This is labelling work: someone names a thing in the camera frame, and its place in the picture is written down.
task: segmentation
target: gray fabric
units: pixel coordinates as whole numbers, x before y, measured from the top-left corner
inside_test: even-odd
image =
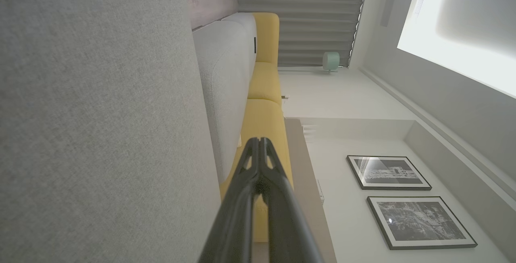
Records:
[[[240,12],[280,17],[279,66],[322,66],[324,52],[339,52],[348,66],[363,0],[238,0]]]
[[[254,64],[256,63],[256,50],[258,49],[258,39],[256,38],[256,20],[252,13],[235,13],[223,19],[223,21],[237,22],[242,25],[247,33],[247,43],[249,44],[249,77],[252,78]]]
[[[0,261],[195,262],[220,195],[184,0],[0,0]]]
[[[193,32],[219,183],[231,171],[249,92],[247,34],[216,21]]]

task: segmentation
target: curtain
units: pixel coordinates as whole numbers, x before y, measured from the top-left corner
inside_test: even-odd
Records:
[[[240,12],[280,17],[279,66],[321,66],[338,52],[347,67],[363,0],[238,0]]]

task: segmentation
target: yellow sofa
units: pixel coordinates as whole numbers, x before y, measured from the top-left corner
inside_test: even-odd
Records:
[[[257,36],[256,64],[249,84],[246,110],[240,132],[242,146],[238,147],[236,151],[230,175],[221,184],[222,198],[224,198],[234,175],[243,146],[252,137],[267,137],[273,142],[287,178],[293,187],[278,75],[280,21],[278,15],[274,13],[253,13],[253,15],[256,21]],[[254,207],[253,237],[255,242],[268,241],[267,205],[261,196]]]

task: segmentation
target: picture frame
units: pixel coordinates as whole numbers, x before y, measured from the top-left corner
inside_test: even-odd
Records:
[[[348,155],[346,160],[363,190],[432,189],[407,157]]]
[[[477,246],[440,196],[369,196],[367,204],[390,250]]]

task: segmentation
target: yellow armrest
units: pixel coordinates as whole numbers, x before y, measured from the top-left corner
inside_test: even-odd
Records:
[[[253,13],[256,20],[256,62],[278,66],[280,19],[275,13]]]

